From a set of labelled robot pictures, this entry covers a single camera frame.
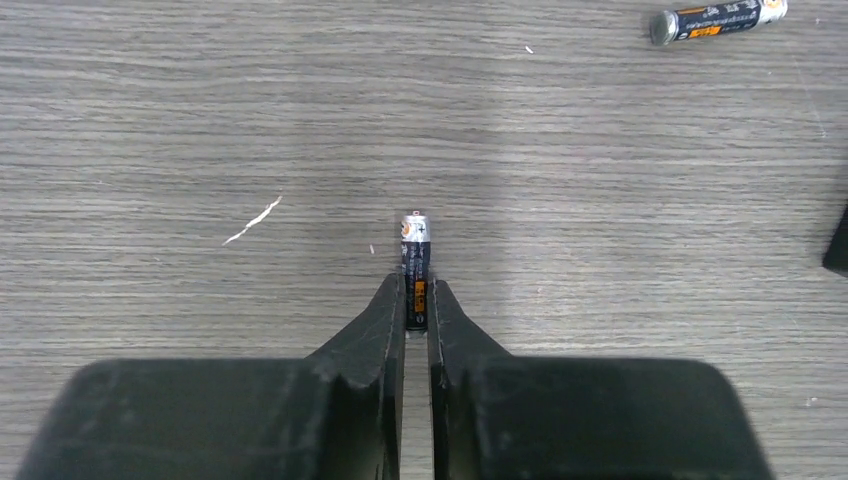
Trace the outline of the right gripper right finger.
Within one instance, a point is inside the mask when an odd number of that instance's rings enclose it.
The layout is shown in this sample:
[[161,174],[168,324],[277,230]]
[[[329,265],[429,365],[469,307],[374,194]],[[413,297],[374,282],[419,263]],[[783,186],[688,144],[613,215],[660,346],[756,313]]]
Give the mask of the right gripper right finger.
[[428,296],[438,479],[770,479],[728,378],[691,359],[514,355]]

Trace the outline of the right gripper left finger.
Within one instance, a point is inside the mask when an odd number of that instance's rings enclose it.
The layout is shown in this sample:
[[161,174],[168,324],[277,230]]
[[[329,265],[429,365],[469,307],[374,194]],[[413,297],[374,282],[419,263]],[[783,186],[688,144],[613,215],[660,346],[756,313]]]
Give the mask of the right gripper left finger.
[[396,479],[404,282],[300,358],[111,359],[78,370],[21,479]]

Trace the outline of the AAA battery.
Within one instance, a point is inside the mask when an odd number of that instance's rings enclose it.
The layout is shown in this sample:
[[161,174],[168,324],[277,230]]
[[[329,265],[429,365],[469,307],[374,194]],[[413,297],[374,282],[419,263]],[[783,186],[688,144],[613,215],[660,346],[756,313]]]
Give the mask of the AAA battery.
[[400,222],[401,273],[405,282],[408,331],[427,329],[427,295],[431,258],[431,228],[426,215],[412,211]]
[[710,5],[664,10],[649,22],[653,45],[743,32],[772,24],[785,17],[786,0],[725,1]]

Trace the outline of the black square display box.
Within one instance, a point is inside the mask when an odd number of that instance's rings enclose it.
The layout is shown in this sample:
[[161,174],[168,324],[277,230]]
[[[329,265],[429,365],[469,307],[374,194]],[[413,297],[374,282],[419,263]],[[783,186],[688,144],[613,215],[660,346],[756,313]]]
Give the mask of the black square display box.
[[823,268],[843,277],[848,276],[847,221],[848,208],[845,207],[821,262]]

